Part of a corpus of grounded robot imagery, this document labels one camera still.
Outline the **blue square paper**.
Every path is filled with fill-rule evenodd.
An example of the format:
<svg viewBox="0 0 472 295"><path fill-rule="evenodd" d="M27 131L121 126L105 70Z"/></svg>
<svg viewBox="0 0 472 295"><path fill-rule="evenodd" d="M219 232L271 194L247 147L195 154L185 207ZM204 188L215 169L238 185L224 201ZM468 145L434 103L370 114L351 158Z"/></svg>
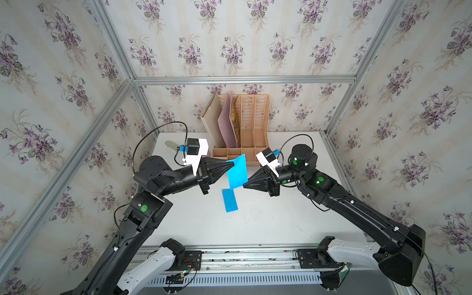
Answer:
<svg viewBox="0 0 472 295"><path fill-rule="evenodd" d="M238 210L236 195L233 189L223 189L222 196L224 200L225 210L227 213Z"/></svg>
<svg viewBox="0 0 472 295"><path fill-rule="evenodd" d="M227 162L234 165L227 171L229 189L242 187L248 181L246 156L242 154L235 159L227 160Z"/></svg>

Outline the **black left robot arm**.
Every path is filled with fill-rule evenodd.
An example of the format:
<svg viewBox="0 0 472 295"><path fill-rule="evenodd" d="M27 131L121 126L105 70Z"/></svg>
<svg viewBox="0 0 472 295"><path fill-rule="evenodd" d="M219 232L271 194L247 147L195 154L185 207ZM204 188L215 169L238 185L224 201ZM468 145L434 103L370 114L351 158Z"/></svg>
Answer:
<svg viewBox="0 0 472 295"><path fill-rule="evenodd" d="M169 239L158 251L127 270L142 244L159 227L173 204L166 197L198 186L208 194L210 186L234 167L233 162L209 157L205 139L184 140L184 167L174 170L161 156L150 156L134 171L138 184L118 232L85 279L70 295L136 295L156 275L183 264L185 247Z"/></svg>

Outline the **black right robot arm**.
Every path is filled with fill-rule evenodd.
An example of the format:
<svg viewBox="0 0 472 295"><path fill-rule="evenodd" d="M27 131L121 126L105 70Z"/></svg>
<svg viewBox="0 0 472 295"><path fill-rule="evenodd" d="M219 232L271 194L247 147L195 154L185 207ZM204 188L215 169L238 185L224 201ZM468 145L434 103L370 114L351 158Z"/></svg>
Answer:
<svg viewBox="0 0 472 295"><path fill-rule="evenodd" d="M377 268L394 283L413 287L422 260L428 258L425 231L383 215L317 169L314 147L294 145L288 157L281 149L265 148L256 155L260 169L243 187L275 197L282 186L291 183L320 211L340 214L373 239L356 243L326 236L316 249L296 253L301 268L322 269L321 286L327 292L337 291L351 264Z"/></svg>

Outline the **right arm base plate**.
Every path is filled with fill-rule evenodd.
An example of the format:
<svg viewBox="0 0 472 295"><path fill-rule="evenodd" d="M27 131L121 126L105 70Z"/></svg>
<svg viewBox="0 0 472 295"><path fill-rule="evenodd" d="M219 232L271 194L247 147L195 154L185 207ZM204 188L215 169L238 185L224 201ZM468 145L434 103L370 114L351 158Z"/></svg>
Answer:
<svg viewBox="0 0 472 295"><path fill-rule="evenodd" d="M342 270L345 263L333 260L326 251L316 249L299 249L295 251L301 269Z"/></svg>

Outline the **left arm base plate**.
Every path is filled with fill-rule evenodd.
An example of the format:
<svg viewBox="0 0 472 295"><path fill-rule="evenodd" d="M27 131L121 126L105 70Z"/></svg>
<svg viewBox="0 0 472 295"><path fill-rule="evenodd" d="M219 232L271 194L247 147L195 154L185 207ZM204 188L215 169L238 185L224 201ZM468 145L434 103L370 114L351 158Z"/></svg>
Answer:
<svg viewBox="0 0 472 295"><path fill-rule="evenodd" d="M202 262L202 251L185 251L177 256L168 271L200 270Z"/></svg>

